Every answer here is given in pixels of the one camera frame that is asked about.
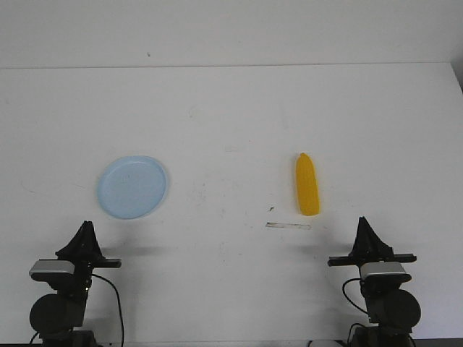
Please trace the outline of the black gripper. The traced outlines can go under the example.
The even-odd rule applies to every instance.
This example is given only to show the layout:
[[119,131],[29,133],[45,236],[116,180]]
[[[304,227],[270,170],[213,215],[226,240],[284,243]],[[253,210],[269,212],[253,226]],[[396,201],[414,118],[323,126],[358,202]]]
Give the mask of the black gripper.
[[[88,253],[81,254],[85,247],[85,229],[88,235]],[[101,248],[95,235],[92,221],[84,221],[71,241],[55,255],[59,260],[66,260],[73,265],[81,267],[117,269],[122,266],[121,259],[106,258],[102,255]]]
[[[368,249],[371,254],[365,252],[365,236],[368,239]],[[352,247],[351,254],[346,256],[330,256],[329,267],[357,266],[360,267],[369,262],[400,262],[412,263],[417,261],[415,254],[394,254],[393,248],[384,243],[374,232],[368,220],[361,216],[358,220],[357,233]]]

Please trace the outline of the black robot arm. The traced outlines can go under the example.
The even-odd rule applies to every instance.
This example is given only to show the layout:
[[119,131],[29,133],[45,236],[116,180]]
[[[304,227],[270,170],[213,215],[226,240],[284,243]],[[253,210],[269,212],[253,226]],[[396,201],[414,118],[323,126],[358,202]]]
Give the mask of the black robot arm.
[[32,280],[47,283],[54,294],[40,297],[30,310],[30,325],[42,346],[98,346],[91,330],[83,326],[88,292],[92,279],[98,278],[116,286],[108,279],[93,273],[95,269],[117,269],[120,259],[104,257],[95,235],[94,225],[86,220],[72,240],[56,252],[55,259],[40,259],[29,271]]
[[355,266],[359,276],[346,280],[344,298],[368,316],[368,326],[354,323],[343,346],[415,346],[412,328],[421,318],[417,299],[401,285],[412,276],[403,267],[417,256],[396,254],[374,232],[366,217],[358,220],[357,233],[347,256],[330,257],[328,266]]

